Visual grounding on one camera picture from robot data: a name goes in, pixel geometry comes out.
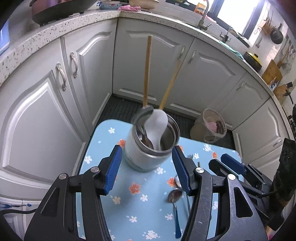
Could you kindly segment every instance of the blue floral tablecloth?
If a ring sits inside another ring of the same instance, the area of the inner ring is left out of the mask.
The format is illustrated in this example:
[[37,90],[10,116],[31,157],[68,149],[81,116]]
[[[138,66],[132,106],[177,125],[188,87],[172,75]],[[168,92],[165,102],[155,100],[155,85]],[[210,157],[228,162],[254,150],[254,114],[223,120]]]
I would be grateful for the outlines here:
[[[114,145],[124,147],[125,139],[131,124],[119,120],[106,120],[96,128],[79,174],[89,168],[97,166],[101,159],[110,155]],[[239,154],[230,149],[208,145],[186,138],[180,138],[179,145],[185,156],[192,154],[197,165],[211,174],[208,166],[211,159],[220,159],[224,153],[241,161]],[[107,196],[101,196],[106,223],[115,241],[140,241],[140,240],[175,240],[175,217],[173,205],[167,203],[167,195],[174,188],[176,170],[172,158],[161,164],[156,170],[141,173],[133,170],[124,160],[116,176],[113,189]],[[178,216],[183,233],[187,219],[188,209],[186,197],[176,203]],[[78,234],[85,239],[81,194],[76,196]],[[208,239],[215,235],[217,223],[218,194],[213,194],[212,219]]]

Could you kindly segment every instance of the cabinet door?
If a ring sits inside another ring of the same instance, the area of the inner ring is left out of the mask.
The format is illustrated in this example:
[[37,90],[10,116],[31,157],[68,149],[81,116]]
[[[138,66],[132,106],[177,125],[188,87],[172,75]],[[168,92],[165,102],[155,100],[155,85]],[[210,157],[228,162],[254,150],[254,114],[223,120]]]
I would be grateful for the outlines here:
[[113,93],[143,100],[147,38],[153,36],[148,102],[159,105],[178,57],[183,61],[193,37],[156,23],[119,19],[113,71]]
[[[77,107],[91,135],[112,94],[116,19],[91,24],[62,37],[68,79]],[[75,61],[77,77],[74,77]]]
[[89,141],[71,87],[62,90],[60,40],[40,49],[0,90],[0,193],[41,200],[59,174],[72,175]]
[[266,175],[270,180],[273,180],[276,170],[279,167],[279,157],[282,147],[271,151],[265,156],[251,162],[251,164]]
[[[10,207],[11,209],[29,211],[35,209],[39,206],[40,201],[28,201],[28,200],[17,200],[9,199],[0,196],[0,210],[3,210],[4,205],[17,205],[20,207]],[[26,230],[30,224],[30,221],[34,213],[31,214],[20,214],[20,213],[9,213],[5,214],[5,219],[15,233],[21,238],[24,239]]]
[[[22,200],[15,200],[9,199],[0,196],[0,210],[4,210],[5,205],[9,205],[9,209],[14,210],[24,210],[23,201]],[[10,227],[15,231],[15,233],[21,238],[24,239],[25,231],[23,228],[23,214],[20,213],[8,213],[4,215],[7,223]]]
[[245,164],[281,147],[284,138],[288,138],[282,116],[271,98],[232,133]]
[[248,119],[269,98],[269,94],[249,73],[245,73],[230,93],[215,108],[229,129]]
[[215,47],[194,39],[167,101],[167,108],[197,117],[216,108],[245,70]]

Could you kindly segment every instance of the silver cabinet handle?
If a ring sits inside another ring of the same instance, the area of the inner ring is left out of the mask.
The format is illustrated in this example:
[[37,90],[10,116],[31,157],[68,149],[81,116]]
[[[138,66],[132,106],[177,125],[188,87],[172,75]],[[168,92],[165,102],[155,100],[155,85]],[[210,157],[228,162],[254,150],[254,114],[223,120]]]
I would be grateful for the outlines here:
[[76,77],[77,77],[77,71],[78,71],[78,62],[77,62],[77,60],[76,60],[73,52],[70,53],[70,58],[73,60],[73,62],[75,64],[75,71],[73,73],[73,76],[74,76],[74,79],[76,79]]
[[273,146],[275,146],[276,144],[279,144],[282,142],[282,139],[278,140],[276,143],[273,144]]
[[184,54],[184,50],[185,50],[185,45],[183,45],[181,53],[180,53],[178,59],[181,59],[182,55]]
[[60,63],[57,63],[57,65],[56,65],[56,69],[57,69],[57,70],[61,73],[61,75],[62,75],[62,78],[63,78],[62,89],[63,89],[63,91],[65,91],[66,88],[67,88],[67,86],[66,86],[66,75],[65,75],[65,73],[64,73],[64,71],[63,71],[63,69],[62,69]]
[[193,60],[195,53],[196,53],[196,50],[193,51],[192,56],[191,56],[190,60],[188,61],[188,64],[190,64],[191,61]]
[[239,90],[240,88],[242,88],[245,84],[245,81],[242,82],[241,86],[237,88],[237,90]]

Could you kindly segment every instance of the towel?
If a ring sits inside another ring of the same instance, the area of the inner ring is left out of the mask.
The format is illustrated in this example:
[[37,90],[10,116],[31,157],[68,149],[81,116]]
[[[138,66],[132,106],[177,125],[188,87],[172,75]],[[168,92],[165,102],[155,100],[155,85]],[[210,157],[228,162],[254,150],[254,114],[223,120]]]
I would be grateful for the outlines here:
[[240,52],[235,51],[233,48],[231,48],[230,46],[228,46],[227,44],[223,43],[222,41],[219,41],[220,44],[222,44],[224,47],[228,48],[231,52],[233,52],[236,56],[238,56],[239,58],[241,58],[242,60],[244,60],[244,57],[241,55]]
[[141,11],[141,7],[131,7],[130,5],[125,5],[125,6],[119,7],[118,10],[137,12],[137,11]]

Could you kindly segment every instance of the black floor mat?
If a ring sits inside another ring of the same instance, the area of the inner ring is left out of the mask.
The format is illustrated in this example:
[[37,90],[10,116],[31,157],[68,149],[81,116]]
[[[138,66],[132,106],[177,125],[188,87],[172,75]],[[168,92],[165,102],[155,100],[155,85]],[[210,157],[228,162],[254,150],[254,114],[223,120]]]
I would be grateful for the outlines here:
[[[98,124],[109,119],[115,119],[130,123],[131,117],[141,107],[141,103],[122,99],[112,95],[100,116]],[[194,124],[195,119],[187,118],[168,111],[166,111],[166,113],[169,114],[178,124],[181,137],[190,139],[190,130]],[[214,145],[235,150],[232,131],[227,130],[226,136],[216,141]]]

